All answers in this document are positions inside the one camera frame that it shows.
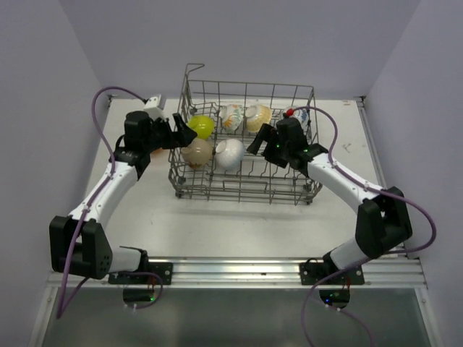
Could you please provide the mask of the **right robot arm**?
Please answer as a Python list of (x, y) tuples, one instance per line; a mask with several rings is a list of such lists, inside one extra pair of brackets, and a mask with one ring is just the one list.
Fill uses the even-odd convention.
[(263, 124), (247, 151), (259, 151), (269, 163), (282, 168), (290, 166), (302, 175), (329, 188), (356, 213), (354, 236), (323, 256), (320, 264), (307, 261), (305, 271), (340, 283), (351, 264), (377, 259), (412, 236), (407, 206), (402, 191), (380, 186), (357, 176), (355, 182), (343, 174), (347, 169), (330, 159), (326, 148), (309, 144), (300, 122), (287, 118), (274, 127)]

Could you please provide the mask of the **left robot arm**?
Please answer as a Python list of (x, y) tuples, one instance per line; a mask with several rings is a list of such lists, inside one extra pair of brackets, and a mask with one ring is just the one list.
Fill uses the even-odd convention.
[(197, 137), (179, 113), (175, 125), (133, 111), (124, 120), (124, 134), (112, 147), (109, 164), (96, 187), (73, 211), (49, 225), (51, 266), (58, 273), (102, 279), (124, 273), (133, 283), (150, 277), (147, 252), (137, 247), (113, 247), (106, 227), (126, 193), (140, 180), (157, 149), (186, 147)]

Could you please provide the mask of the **white ribbed bowl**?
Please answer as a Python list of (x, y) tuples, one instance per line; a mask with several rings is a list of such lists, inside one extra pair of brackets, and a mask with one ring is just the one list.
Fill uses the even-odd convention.
[(216, 146), (217, 165), (224, 170), (235, 169), (245, 154), (244, 144), (236, 139), (220, 141)]

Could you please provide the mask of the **orange ribbed bowl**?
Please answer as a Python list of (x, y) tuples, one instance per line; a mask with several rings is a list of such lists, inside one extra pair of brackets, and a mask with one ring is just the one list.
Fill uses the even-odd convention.
[(159, 148), (157, 150), (154, 150), (150, 155), (151, 156), (155, 156), (155, 155), (160, 155), (163, 153), (163, 149), (162, 148)]

